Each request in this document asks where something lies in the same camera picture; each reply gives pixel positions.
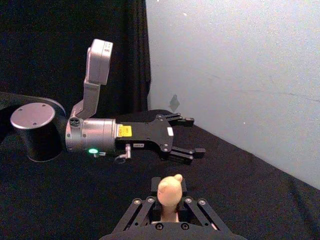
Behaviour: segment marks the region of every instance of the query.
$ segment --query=black cloth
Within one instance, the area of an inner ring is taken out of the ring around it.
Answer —
[[[113,49],[96,117],[148,109],[145,0],[15,0],[0,12],[0,91],[54,99],[70,113],[83,97],[87,49],[101,39]]]
[[[152,110],[117,119],[147,122],[165,113]],[[187,166],[138,150],[122,165],[85,153],[35,163],[16,135],[6,137],[0,145],[1,234],[99,239],[112,232],[134,198],[150,195],[152,177],[180,173],[188,195],[207,199],[235,234],[250,240],[319,239],[319,190],[197,126],[173,129],[175,146],[206,148],[205,157]]]

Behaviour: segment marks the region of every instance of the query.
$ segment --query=green led light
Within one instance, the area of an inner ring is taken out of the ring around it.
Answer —
[[[97,150],[97,149],[95,149],[95,148],[90,148],[89,149],[89,153],[90,154],[97,154],[99,151]]]

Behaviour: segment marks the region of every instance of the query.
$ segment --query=light blue wall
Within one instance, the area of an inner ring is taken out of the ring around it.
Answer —
[[[176,112],[320,189],[320,2],[146,6],[150,109],[177,95]]]

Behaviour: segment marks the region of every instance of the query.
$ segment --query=white label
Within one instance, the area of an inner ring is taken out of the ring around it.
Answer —
[[[167,129],[168,129],[168,135],[172,137],[174,135],[174,130],[170,126],[168,126]]]
[[[134,147],[134,148],[144,148],[144,147],[145,147],[145,144],[144,144],[144,143],[134,143],[134,144],[133,144],[133,147]]]

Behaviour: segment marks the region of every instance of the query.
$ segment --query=yellow label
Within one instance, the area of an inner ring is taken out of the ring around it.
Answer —
[[[132,137],[132,128],[131,126],[118,126],[118,137]]]

